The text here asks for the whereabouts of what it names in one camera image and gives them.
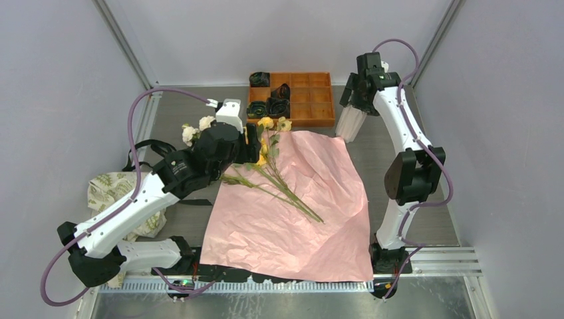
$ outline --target wrapping paper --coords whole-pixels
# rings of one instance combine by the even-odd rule
[[[200,262],[288,279],[372,280],[368,199],[344,141],[283,132],[278,146],[284,180],[325,223],[258,189],[222,184]],[[255,184],[268,182],[256,171],[237,170]],[[226,174],[236,175],[232,167]]]

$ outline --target flower bouquet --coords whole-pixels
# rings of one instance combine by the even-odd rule
[[[182,126],[184,129],[182,133],[184,143],[188,146],[192,146],[194,140],[199,138],[201,131],[211,127],[214,120],[215,118],[213,116],[202,118],[198,129],[184,124]],[[276,157],[280,154],[280,150],[277,147],[280,141],[280,134],[288,132],[292,128],[292,122],[282,117],[278,119],[278,123],[275,125],[271,118],[265,117],[260,119],[258,126],[257,135],[261,136],[259,161],[257,163],[247,163],[243,165],[233,164],[231,168],[236,175],[228,175],[225,173],[222,175],[221,180],[229,185],[243,185],[258,189],[288,205],[298,208],[298,210],[303,212],[310,219],[318,223],[323,223],[323,219],[292,192],[276,166]],[[240,173],[241,169],[256,171],[267,180],[267,183],[254,183],[248,180]],[[278,189],[280,194],[274,194],[272,191],[268,190],[270,187],[265,187],[266,185]]]

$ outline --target white wall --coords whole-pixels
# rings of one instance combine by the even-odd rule
[[[88,214],[88,180],[123,166],[143,88],[91,1],[4,1],[0,43],[0,317],[69,318],[77,304],[43,304],[39,279],[56,228]],[[82,288],[67,257],[47,283],[57,301]]]
[[[108,0],[146,72],[161,85],[248,84],[251,72],[329,71],[345,83],[356,57],[387,38],[423,54],[451,0]],[[383,59],[400,74],[408,50]]]
[[[416,88],[500,318],[562,318],[562,13],[562,1],[466,1]]]

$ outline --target leaf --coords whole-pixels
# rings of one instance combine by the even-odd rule
[[[106,187],[112,186],[112,177],[110,176],[110,174],[100,174],[96,176],[94,179],[97,180],[103,186]]]
[[[261,135],[263,135],[263,132],[264,132],[264,126],[259,125],[259,128],[257,129],[257,136],[259,136],[259,138],[260,138]]]

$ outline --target orange compartment tray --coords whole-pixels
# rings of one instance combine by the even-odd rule
[[[270,93],[286,83],[290,86],[290,121],[296,127],[333,127],[335,107],[333,89],[328,72],[311,73],[270,73],[270,87],[250,88],[247,105],[253,101],[263,101]],[[249,118],[249,123],[259,119]]]

